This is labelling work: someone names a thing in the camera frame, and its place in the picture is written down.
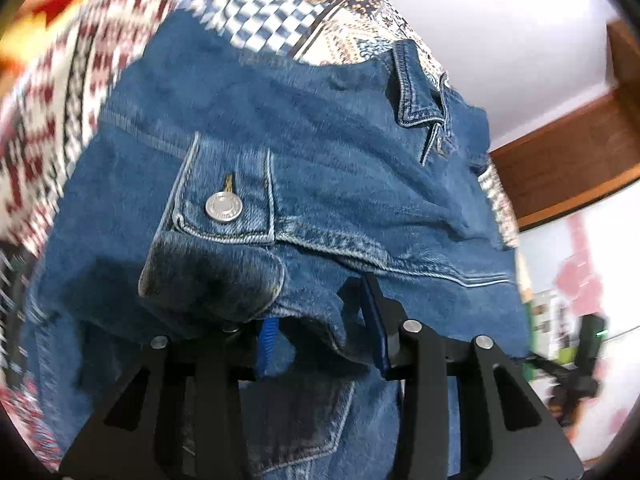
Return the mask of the blue denim jacket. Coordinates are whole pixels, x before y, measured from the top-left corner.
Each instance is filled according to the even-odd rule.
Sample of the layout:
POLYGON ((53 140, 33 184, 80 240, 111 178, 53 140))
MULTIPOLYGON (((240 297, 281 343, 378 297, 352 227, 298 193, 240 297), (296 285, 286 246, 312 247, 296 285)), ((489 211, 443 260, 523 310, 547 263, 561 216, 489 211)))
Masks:
POLYGON ((263 479, 385 479, 400 388, 359 305, 383 294, 442 336, 528 345, 515 257, 478 179, 488 122, 429 81, 416 45, 309 66, 170 14, 101 108, 28 293, 44 418, 68 448, 153 338, 274 318, 242 391, 263 479))

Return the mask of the colourful patchwork bedspread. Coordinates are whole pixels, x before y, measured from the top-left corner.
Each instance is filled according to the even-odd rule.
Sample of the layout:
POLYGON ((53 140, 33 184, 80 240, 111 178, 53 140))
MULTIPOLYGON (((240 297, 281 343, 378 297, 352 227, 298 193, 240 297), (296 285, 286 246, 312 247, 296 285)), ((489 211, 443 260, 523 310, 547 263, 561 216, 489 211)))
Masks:
MULTIPOLYGON (((1 309, 16 317, 8 336, 26 354, 21 373, 34 382, 52 434, 26 340, 30 285, 65 185, 96 136, 102 106, 177 11, 190 13, 235 49, 309 66, 360 64, 409 40, 426 78, 454 90, 446 68, 387 0, 91 0, 32 62, 2 110, 1 235, 32 252, 36 262, 20 287, 13 262, 2 261, 1 309)), ((70 446, 53 439, 66 454, 70 446)))

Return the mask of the brown wooden door frame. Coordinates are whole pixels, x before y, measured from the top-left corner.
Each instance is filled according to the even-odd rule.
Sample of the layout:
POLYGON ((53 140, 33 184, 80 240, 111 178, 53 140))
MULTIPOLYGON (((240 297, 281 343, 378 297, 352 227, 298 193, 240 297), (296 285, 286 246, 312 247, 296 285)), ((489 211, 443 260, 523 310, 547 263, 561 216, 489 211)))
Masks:
POLYGON ((614 88, 492 154, 522 231, 639 180, 639 35, 606 33, 614 88))

